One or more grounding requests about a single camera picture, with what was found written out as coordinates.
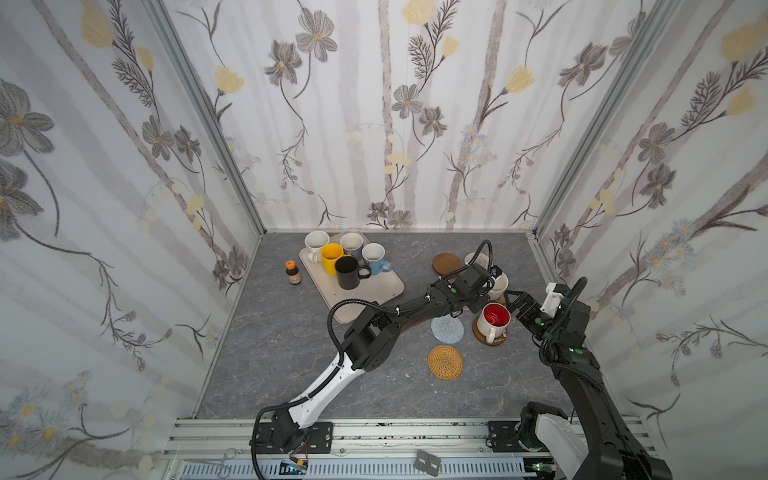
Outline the multicolour woven round coaster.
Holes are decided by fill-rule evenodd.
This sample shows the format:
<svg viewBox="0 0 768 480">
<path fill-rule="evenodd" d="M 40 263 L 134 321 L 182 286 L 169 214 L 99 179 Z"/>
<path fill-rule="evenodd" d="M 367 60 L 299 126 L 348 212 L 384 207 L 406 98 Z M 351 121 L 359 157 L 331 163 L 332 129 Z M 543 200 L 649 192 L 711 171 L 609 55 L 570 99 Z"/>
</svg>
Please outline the multicolour woven round coaster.
<svg viewBox="0 0 768 480">
<path fill-rule="evenodd" d="M 473 252 L 468 253 L 464 257 L 464 263 L 469 264 L 471 260 L 474 260 L 475 265 L 479 265 L 486 270 L 489 269 L 489 257 L 487 254 L 479 253 L 478 255 L 475 255 Z"/>
</svg>

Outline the plain white mug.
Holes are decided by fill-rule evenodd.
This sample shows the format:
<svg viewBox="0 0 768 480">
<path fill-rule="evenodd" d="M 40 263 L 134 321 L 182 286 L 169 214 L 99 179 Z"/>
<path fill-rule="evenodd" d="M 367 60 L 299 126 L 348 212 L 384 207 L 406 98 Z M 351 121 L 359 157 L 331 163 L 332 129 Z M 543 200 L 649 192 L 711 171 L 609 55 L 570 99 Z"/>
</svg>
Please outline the plain white mug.
<svg viewBox="0 0 768 480">
<path fill-rule="evenodd" d="M 494 285 L 489 290 L 488 297 L 490 301 L 499 301 L 508 288 L 508 277 L 505 273 L 501 273 L 500 275 L 494 277 L 493 280 Z"/>
</svg>

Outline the dark brown round wooden coaster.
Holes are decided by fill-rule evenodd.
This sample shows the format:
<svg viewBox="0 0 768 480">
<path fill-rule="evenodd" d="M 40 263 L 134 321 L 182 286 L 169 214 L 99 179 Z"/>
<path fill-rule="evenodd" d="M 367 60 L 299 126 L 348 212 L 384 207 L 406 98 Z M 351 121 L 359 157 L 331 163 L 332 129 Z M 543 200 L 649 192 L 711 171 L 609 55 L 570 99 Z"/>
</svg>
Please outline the dark brown round wooden coaster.
<svg viewBox="0 0 768 480">
<path fill-rule="evenodd" d="M 432 260 L 432 268 L 440 278 L 460 273 L 465 267 L 464 262 L 452 253 L 440 253 Z"/>
</svg>

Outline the white mug red interior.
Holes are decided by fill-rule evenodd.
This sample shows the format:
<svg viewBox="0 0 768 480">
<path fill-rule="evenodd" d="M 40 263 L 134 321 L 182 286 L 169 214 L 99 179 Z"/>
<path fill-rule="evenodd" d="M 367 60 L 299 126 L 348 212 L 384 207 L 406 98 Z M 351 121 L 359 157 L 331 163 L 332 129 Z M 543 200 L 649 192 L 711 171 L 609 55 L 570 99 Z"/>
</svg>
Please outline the white mug red interior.
<svg viewBox="0 0 768 480">
<path fill-rule="evenodd" d="M 508 331 L 511 314 L 504 305 L 490 302 L 482 308 L 475 322 L 480 332 L 486 336 L 486 341 L 492 342 L 504 330 Z"/>
</svg>

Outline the glossy brown round coaster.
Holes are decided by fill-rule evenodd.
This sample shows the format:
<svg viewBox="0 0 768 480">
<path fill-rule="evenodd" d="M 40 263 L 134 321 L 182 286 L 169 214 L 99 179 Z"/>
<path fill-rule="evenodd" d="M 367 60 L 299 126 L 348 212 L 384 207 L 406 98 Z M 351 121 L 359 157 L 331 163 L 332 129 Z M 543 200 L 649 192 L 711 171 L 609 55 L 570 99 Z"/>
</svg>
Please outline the glossy brown round coaster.
<svg viewBox="0 0 768 480">
<path fill-rule="evenodd" d="M 492 342 L 486 341 L 486 336 L 483 335 L 476 322 L 472 324 L 473 326 L 473 334 L 475 338 L 483 345 L 490 346 L 490 347 L 497 347 L 502 345 L 508 338 L 508 331 L 504 330 L 499 337 L 496 337 Z"/>
</svg>

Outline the grey-blue woven round coaster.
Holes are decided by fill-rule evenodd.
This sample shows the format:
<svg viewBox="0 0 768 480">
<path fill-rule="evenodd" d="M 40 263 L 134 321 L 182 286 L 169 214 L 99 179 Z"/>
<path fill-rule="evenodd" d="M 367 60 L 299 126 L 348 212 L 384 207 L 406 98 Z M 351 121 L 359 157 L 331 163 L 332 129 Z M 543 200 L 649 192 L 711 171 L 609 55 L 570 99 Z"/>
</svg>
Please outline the grey-blue woven round coaster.
<svg viewBox="0 0 768 480">
<path fill-rule="evenodd" d="M 444 344 L 457 344 L 464 336 L 465 328 L 458 317 L 451 315 L 434 318 L 430 323 L 434 337 Z"/>
</svg>

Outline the rattan wicker round coaster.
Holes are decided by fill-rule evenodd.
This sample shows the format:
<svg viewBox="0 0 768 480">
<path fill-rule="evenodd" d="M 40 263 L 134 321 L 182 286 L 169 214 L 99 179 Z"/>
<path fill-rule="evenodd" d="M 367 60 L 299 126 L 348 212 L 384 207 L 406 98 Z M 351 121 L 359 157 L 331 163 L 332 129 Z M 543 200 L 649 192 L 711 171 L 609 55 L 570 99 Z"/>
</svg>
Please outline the rattan wicker round coaster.
<svg viewBox="0 0 768 480">
<path fill-rule="evenodd" d="M 438 345 L 430 350 L 427 365 L 431 373 L 442 380 L 454 380 L 464 370 L 461 353 L 450 345 Z"/>
</svg>

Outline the beige plastic tray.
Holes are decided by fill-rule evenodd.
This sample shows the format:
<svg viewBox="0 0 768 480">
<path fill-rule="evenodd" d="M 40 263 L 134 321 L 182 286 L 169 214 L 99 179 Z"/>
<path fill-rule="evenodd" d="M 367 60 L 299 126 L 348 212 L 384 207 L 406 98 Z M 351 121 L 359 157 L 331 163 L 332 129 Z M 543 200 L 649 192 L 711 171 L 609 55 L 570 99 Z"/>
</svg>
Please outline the beige plastic tray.
<svg viewBox="0 0 768 480">
<path fill-rule="evenodd" d="M 349 230 L 334 236 L 330 236 L 327 233 L 330 236 L 329 243 L 339 244 L 341 236 L 349 232 L 360 233 L 365 239 L 365 245 L 370 243 L 369 239 L 359 230 Z M 321 261 L 319 263 L 308 261 L 305 246 L 299 253 L 299 258 L 328 307 L 333 307 L 339 301 L 349 298 L 360 298 L 383 304 L 402 295 L 405 289 L 403 281 L 392 270 L 391 272 L 381 273 L 376 276 L 371 275 L 369 279 L 362 280 L 360 285 L 354 290 L 342 290 L 338 285 L 337 277 L 325 273 Z"/>
</svg>

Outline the blue floral mug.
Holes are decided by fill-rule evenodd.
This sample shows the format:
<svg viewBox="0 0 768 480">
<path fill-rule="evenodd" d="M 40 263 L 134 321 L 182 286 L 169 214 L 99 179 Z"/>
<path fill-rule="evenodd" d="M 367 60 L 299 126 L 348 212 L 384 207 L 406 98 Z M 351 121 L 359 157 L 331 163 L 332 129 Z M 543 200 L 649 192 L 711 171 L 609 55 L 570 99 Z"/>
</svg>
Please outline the blue floral mug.
<svg viewBox="0 0 768 480">
<path fill-rule="evenodd" d="M 392 271 L 392 264 L 385 259 L 386 249 L 380 243 L 368 243 L 362 249 L 362 257 L 372 276 Z"/>
</svg>

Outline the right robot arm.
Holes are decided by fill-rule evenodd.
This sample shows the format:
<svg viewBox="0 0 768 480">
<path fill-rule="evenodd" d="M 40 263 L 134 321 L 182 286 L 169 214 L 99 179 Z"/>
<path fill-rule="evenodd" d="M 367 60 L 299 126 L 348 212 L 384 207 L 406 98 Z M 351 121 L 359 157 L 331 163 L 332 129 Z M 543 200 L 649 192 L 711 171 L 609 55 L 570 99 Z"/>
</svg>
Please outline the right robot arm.
<svg viewBox="0 0 768 480">
<path fill-rule="evenodd" d="M 560 409 L 532 402 L 521 411 L 516 442 L 547 449 L 567 479 L 670 479 L 666 462 L 650 456 L 625 424 L 584 346 L 590 307 L 577 297 L 585 285 L 585 278 L 573 288 L 550 283 L 543 304 L 526 292 L 504 292 L 507 310 L 539 342 L 539 359 L 567 392 L 585 435 L 572 431 Z"/>
</svg>

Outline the black cup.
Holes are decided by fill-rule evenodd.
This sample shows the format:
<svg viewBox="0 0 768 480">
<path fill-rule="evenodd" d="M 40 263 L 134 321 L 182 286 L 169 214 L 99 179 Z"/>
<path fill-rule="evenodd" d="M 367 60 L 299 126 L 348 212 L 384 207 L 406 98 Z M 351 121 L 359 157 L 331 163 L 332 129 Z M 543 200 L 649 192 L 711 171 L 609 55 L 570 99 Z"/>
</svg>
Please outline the black cup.
<svg viewBox="0 0 768 480">
<path fill-rule="evenodd" d="M 358 260 L 350 255 L 344 255 L 335 262 L 337 282 L 342 290 L 356 289 L 362 280 L 371 277 L 371 270 L 360 265 Z"/>
</svg>

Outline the yellow cup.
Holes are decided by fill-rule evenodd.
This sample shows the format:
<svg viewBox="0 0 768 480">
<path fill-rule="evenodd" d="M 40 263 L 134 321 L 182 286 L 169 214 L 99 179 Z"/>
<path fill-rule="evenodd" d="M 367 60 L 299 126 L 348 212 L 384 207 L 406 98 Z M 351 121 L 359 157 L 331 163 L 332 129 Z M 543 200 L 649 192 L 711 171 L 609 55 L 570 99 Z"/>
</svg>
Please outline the yellow cup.
<svg viewBox="0 0 768 480">
<path fill-rule="evenodd" d="M 328 243 L 320 249 L 321 263 L 326 274 L 336 276 L 336 262 L 345 255 L 338 243 Z"/>
</svg>

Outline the white speckled mug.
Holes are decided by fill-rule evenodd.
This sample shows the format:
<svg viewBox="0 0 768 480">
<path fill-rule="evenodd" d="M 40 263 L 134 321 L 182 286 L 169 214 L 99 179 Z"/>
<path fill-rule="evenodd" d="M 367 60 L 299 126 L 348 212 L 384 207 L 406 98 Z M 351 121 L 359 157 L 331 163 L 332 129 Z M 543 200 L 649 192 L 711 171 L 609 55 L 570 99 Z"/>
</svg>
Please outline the white speckled mug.
<svg viewBox="0 0 768 480">
<path fill-rule="evenodd" d="M 330 242 L 330 236 L 322 230 L 315 230 L 305 236 L 304 243 L 307 249 L 307 258 L 311 263 L 321 261 L 321 250 Z"/>
</svg>

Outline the brown bottle orange cap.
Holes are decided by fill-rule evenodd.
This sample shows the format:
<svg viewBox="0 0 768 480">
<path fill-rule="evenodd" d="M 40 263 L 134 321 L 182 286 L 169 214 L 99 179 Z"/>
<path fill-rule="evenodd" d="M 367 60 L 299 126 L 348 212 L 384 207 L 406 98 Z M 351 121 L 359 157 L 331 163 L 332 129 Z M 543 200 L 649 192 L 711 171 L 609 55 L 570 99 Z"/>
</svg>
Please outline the brown bottle orange cap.
<svg viewBox="0 0 768 480">
<path fill-rule="evenodd" d="M 295 261 L 287 261 L 285 270 L 291 285 L 299 285 L 302 282 L 302 275 Z"/>
</svg>

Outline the aluminium frame rail base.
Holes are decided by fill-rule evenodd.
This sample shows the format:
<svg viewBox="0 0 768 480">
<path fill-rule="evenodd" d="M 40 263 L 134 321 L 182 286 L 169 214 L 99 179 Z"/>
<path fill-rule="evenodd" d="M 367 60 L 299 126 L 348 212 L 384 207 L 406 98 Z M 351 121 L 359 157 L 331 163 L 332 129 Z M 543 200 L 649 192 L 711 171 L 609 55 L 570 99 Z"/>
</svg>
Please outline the aluminium frame rail base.
<svg viewBox="0 0 768 480">
<path fill-rule="evenodd" d="M 245 420 L 179 420 L 167 479 L 569 479 L 588 453 L 579 421 L 540 418 L 525 448 L 516 419 L 337 419 L 285 453 Z"/>
</svg>

